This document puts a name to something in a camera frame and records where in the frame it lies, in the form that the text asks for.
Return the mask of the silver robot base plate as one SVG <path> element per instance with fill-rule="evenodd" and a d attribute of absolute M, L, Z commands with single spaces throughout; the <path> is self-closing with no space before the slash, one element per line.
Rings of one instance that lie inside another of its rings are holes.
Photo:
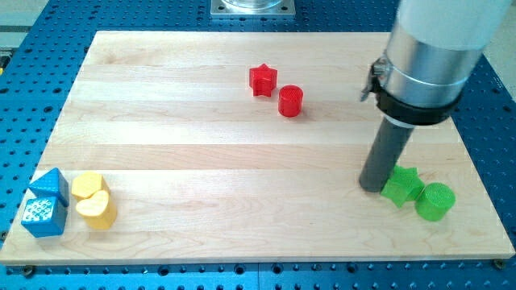
<path fill-rule="evenodd" d="M 211 0 L 210 16 L 215 19 L 272 17 L 292 19 L 294 0 Z"/>

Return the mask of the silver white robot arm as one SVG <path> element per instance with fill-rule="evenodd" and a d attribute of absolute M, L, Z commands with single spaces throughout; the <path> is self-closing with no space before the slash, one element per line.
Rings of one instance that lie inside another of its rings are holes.
<path fill-rule="evenodd" d="M 510 0 L 401 0 L 361 97 L 375 93 L 377 107 L 396 122 L 442 122 L 510 5 Z"/>

